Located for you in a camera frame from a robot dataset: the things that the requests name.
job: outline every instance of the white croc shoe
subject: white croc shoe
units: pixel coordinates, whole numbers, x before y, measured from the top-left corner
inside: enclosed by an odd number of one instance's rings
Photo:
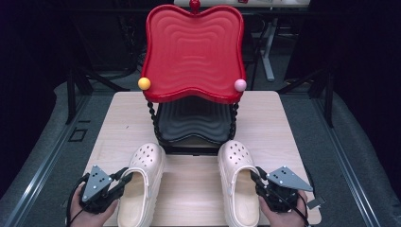
[[[243,144],[230,140],[218,151],[224,212],[230,227],[256,226],[259,221],[259,199],[251,172],[259,174],[253,158]]]
[[[151,224],[165,159],[163,148],[154,143],[144,144],[133,153],[129,168],[122,175],[133,173],[120,199],[118,226],[147,227]]]

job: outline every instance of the human hand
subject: human hand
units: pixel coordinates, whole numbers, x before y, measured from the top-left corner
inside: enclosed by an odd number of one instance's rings
[[[304,191],[299,190],[299,195],[307,202],[307,196]],[[268,204],[262,197],[259,197],[260,209],[266,218],[268,218],[271,227],[303,227],[305,222],[301,216],[291,210],[287,213],[275,213],[270,210]],[[306,207],[303,200],[299,197],[297,200],[297,209],[305,216]]]
[[[74,197],[71,201],[70,214],[72,222],[71,227],[101,227],[107,219],[114,213],[117,207],[118,201],[115,200],[106,209],[105,212],[100,214],[92,214],[86,211],[81,211],[82,207],[79,205],[79,193],[82,190],[82,185],[77,188],[74,193]]]

